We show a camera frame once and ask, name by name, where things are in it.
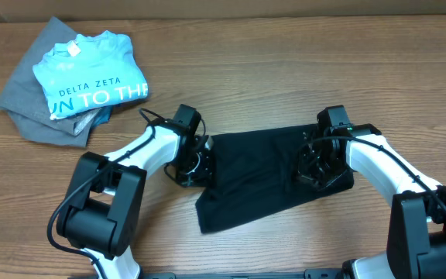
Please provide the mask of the black t-shirt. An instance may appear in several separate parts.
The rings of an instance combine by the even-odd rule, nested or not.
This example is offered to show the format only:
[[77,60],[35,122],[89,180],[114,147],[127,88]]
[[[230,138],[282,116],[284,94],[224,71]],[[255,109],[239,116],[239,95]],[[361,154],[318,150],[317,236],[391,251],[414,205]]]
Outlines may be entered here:
[[195,206],[200,231],[217,233],[354,185],[348,171],[324,190],[295,179],[304,134],[315,125],[213,136],[214,172]]

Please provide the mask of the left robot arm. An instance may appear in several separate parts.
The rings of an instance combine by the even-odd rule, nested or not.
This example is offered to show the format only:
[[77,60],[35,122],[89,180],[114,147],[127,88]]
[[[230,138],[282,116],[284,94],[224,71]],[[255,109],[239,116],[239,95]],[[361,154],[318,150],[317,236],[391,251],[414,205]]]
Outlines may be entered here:
[[211,177],[207,134],[199,114],[158,118],[121,150],[87,152],[77,162],[63,201],[50,217],[46,236],[58,250],[87,257],[99,278],[141,278],[131,242],[145,183],[159,168],[173,166],[171,180],[197,187]]

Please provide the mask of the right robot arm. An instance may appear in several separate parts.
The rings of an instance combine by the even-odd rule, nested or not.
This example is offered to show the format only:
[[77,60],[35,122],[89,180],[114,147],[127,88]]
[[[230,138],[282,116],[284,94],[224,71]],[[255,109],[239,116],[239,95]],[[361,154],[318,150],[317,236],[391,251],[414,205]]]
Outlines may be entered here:
[[385,251],[343,264],[340,278],[446,278],[446,186],[403,159],[371,124],[304,136],[298,178],[323,191],[358,172],[390,204]]

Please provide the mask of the teal folded garment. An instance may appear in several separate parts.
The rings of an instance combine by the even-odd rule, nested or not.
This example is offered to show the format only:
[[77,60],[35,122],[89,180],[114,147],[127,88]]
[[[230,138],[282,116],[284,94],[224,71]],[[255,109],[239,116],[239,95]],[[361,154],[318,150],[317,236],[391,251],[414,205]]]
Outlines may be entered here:
[[109,122],[112,115],[111,114],[112,109],[113,109],[112,106],[101,108],[98,114],[94,117],[94,121],[92,122],[91,128],[95,129],[97,126]]

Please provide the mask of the striped grey folded garment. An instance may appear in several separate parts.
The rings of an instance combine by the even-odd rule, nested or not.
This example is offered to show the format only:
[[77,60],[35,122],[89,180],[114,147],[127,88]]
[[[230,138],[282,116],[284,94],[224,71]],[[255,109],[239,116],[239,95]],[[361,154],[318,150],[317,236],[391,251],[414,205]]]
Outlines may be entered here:
[[102,113],[101,108],[96,108],[81,113],[78,117],[78,120],[74,123],[73,135],[78,136],[80,133],[82,133],[82,131],[86,128],[87,125],[90,125],[91,128],[98,126],[101,121],[101,113]]

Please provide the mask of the folded light blue t-shirt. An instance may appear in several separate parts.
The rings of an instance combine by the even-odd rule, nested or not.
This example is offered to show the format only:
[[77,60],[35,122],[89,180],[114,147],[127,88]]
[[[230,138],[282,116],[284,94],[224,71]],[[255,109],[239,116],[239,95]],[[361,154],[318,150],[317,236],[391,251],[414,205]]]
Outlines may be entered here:
[[55,44],[33,65],[33,73],[52,120],[149,96],[130,37],[108,30]]

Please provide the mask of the folded grey t-shirt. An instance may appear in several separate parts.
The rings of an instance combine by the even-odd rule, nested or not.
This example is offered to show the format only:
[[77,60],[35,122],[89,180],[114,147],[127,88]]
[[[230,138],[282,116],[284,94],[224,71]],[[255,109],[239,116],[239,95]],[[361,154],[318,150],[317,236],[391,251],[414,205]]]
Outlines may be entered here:
[[68,119],[51,120],[42,86],[33,73],[33,65],[39,63],[54,44],[66,43],[76,35],[65,23],[55,17],[51,18],[26,51],[0,94],[0,109],[9,115],[26,140],[82,148],[87,145],[91,126],[87,125],[82,133],[74,136],[74,123],[80,114]]

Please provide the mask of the brown cardboard backboard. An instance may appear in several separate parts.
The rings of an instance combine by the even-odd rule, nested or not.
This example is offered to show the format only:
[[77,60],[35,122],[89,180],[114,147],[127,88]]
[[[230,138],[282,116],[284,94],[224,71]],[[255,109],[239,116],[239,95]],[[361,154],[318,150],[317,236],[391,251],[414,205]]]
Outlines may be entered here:
[[0,0],[0,22],[446,14],[446,0]]

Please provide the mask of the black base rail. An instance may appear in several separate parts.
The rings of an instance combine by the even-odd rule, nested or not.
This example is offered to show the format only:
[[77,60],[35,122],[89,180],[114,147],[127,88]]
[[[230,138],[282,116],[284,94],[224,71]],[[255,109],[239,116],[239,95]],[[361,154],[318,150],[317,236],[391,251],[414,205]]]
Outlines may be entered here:
[[143,279],[341,279],[348,278],[341,269],[306,269],[302,272],[269,272],[240,274],[175,274],[175,273],[144,273]]

